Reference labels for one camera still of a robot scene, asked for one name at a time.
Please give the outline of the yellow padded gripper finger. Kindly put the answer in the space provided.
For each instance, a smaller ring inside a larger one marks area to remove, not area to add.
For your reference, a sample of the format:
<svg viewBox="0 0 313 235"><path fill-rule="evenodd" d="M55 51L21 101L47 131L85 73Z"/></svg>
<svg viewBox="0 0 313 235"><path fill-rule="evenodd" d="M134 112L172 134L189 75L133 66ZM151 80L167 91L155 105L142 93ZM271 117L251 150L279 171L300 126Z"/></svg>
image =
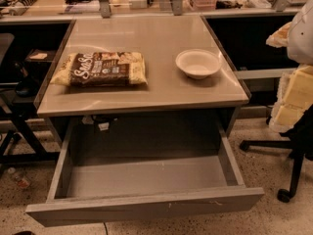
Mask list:
<svg viewBox="0 0 313 235"><path fill-rule="evenodd" d="M288 57L299 63L296 70L284 73L279 80L277 101L269 126L287 132L313 105L312 26L308 23L286 23L266 39L275 48L287 48Z"/></svg>

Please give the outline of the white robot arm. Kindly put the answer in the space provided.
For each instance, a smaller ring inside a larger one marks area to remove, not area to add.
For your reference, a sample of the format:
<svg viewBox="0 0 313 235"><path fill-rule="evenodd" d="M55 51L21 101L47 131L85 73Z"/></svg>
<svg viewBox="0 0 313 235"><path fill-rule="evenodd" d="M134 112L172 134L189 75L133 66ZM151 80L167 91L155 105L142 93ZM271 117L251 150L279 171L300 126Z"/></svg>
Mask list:
<svg viewBox="0 0 313 235"><path fill-rule="evenodd" d="M313 0L271 34L266 44L286 47L288 58L299 63L293 72L282 74L269 122L272 130L287 132L313 105Z"/></svg>

